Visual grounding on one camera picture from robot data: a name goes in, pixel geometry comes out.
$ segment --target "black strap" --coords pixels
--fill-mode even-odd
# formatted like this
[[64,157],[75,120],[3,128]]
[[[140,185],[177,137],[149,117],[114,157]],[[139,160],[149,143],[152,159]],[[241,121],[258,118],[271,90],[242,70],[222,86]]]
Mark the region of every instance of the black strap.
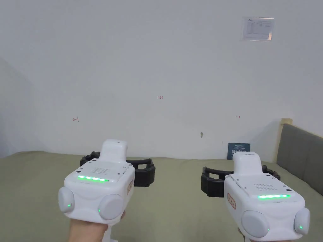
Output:
[[[263,173],[269,173],[273,177],[280,180],[280,175],[277,172],[262,166]],[[211,178],[210,174],[219,176],[219,179]],[[208,167],[203,167],[201,176],[201,190],[208,195],[208,197],[224,197],[224,180],[226,175],[233,174],[233,171],[220,171]]]
[[[100,152],[92,152],[90,155],[82,157],[80,160],[80,166],[84,165],[88,161],[93,159],[98,159],[100,157]],[[131,163],[132,166],[136,169],[135,173],[135,187],[148,187],[155,180],[155,166],[152,162],[152,159],[145,160],[127,160],[128,163]],[[146,165],[145,168],[139,169],[139,165]]]

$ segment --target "hand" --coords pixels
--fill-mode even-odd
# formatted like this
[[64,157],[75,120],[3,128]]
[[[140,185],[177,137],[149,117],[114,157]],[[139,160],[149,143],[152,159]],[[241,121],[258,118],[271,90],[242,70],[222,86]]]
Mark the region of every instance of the hand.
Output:
[[[238,228],[238,231],[243,236],[243,238],[245,238],[245,236],[242,234],[242,232],[240,231],[239,228]],[[272,242],[293,242],[293,241],[292,240],[284,240],[284,241],[272,241]]]
[[98,224],[77,219],[71,219],[68,242],[102,242],[107,224]]

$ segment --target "bed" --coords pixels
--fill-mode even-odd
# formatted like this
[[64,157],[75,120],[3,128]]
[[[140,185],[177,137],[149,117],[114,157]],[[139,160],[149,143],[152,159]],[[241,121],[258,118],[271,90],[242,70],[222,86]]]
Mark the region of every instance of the bed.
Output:
[[[277,163],[263,164],[277,171],[281,180],[306,200],[311,227],[298,241],[322,241],[323,182],[318,171],[322,171],[323,162],[311,153],[323,150],[322,138],[293,126],[289,119],[282,120],[278,137]],[[303,145],[294,146],[295,139]],[[307,148],[301,149],[308,142]],[[81,157],[31,151],[0,160],[0,241],[66,241],[69,219],[58,208],[57,192],[64,178],[79,166]],[[201,191],[202,168],[233,170],[231,160],[153,158],[153,162],[155,182],[150,187],[135,187],[125,218],[112,229],[114,239],[243,241],[224,199],[207,197]]]

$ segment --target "speaker grille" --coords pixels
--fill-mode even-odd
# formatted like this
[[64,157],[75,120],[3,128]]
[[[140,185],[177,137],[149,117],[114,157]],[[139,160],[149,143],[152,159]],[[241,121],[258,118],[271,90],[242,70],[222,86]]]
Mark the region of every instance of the speaker grille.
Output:
[[102,168],[98,168],[98,167],[94,167],[90,173],[94,173],[94,174],[100,174],[100,175],[106,175],[109,173],[109,171],[111,171],[110,169],[102,169]]
[[277,190],[276,187],[274,187],[270,183],[254,184],[254,186],[259,191],[274,191],[274,190]]

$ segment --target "blue sign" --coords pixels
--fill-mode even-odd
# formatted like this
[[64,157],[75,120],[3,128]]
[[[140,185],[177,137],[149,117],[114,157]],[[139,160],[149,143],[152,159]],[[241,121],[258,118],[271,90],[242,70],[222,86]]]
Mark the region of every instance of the blue sign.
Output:
[[250,151],[250,144],[229,143],[227,159],[232,160],[232,156],[235,152],[247,152],[247,151]]

